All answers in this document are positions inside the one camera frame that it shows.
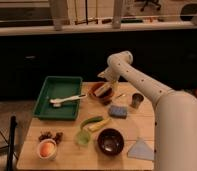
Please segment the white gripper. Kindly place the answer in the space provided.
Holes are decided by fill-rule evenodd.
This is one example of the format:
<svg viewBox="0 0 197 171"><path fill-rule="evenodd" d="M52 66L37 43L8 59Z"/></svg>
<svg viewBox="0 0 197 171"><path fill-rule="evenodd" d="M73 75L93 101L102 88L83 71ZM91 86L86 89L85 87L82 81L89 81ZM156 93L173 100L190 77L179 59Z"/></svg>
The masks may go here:
<svg viewBox="0 0 197 171"><path fill-rule="evenodd" d="M120 78L120 75L117 74L111 67L107 67L104 71L98 74L99 78L104 78L108 82L117 82Z"/></svg>

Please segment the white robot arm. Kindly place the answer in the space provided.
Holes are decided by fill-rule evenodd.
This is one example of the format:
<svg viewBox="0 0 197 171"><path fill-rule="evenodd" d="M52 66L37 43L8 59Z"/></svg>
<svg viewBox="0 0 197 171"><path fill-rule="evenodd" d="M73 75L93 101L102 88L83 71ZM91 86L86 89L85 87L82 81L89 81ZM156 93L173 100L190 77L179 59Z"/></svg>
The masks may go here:
<svg viewBox="0 0 197 171"><path fill-rule="evenodd" d="M197 171L197 98L176 91L131 66L122 51L107 58L108 82L123 77L151 101L155 114L154 171Z"/></svg>

